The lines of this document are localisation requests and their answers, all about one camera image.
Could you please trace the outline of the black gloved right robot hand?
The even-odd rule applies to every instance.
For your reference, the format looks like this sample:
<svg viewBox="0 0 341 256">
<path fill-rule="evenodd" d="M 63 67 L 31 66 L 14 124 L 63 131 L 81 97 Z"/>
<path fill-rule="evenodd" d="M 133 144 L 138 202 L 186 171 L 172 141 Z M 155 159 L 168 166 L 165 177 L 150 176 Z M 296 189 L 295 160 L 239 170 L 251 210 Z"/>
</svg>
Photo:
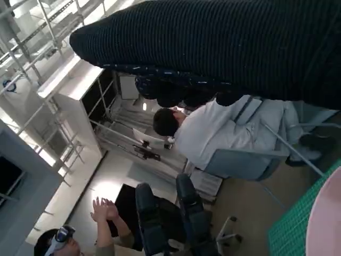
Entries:
<svg viewBox="0 0 341 256">
<path fill-rule="evenodd" d="M 100 68 L 340 110 L 340 1 L 144 1 L 69 43 Z"/>
</svg>

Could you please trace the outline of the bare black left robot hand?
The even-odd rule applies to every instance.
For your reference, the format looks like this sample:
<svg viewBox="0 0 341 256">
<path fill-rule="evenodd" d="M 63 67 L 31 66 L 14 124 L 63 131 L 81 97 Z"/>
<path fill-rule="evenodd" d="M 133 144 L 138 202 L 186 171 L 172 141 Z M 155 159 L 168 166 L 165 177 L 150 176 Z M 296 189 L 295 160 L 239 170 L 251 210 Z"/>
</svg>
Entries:
<svg viewBox="0 0 341 256">
<path fill-rule="evenodd" d="M 170 227 L 185 232 L 185 244 L 192 255 L 219 255 L 216 240 L 210 231 L 210 219 L 202 199 L 185 174 L 176 177 L 176 191 L 180 222 L 171 222 L 162 217 L 159 201 L 147 183 L 135 188 L 135 204 L 145 255 L 175 255 L 169 244 Z"/>
</svg>

